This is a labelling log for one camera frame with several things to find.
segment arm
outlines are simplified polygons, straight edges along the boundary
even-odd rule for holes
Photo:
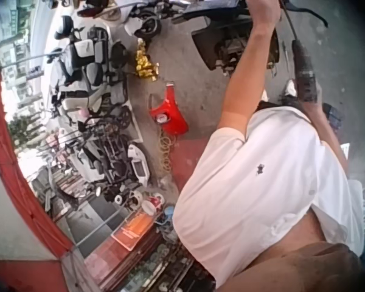
[[[260,102],[274,27],[280,18],[278,0],[246,0],[253,20],[248,45],[228,84],[218,128],[243,135]]]
[[[326,142],[328,146],[330,146],[347,175],[347,160],[345,154],[343,153],[341,145],[339,144],[339,141],[323,112],[321,103],[301,104],[305,113],[310,118],[312,125],[318,132],[320,140]]]

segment tree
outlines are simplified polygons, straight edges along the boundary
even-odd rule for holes
[[[38,133],[33,129],[27,129],[27,127],[38,120],[35,115],[31,116],[17,116],[13,117],[13,120],[8,124],[8,130],[17,147],[23,146],[28,141],[38,136]]]

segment brown pants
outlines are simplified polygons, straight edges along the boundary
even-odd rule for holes
[[[343,292],[355,288],[362,268],[346,245],[304,246],[246,269],[217,292]]]

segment small logo on shirt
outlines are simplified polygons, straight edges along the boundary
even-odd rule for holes
[[[263,165],[263,164],[258,165],[256,175],[260,175],[261,173],[263,173],[263,168],[264,167],[265,167],[265,165]]]

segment white t-shirt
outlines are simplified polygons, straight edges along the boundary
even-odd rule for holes
[[[362,187],[292,107],[263,109],[245,138],[210,138],[176,204],[173,224],[217,287],[280,241],[312,208],[329,243],[363,250]]]

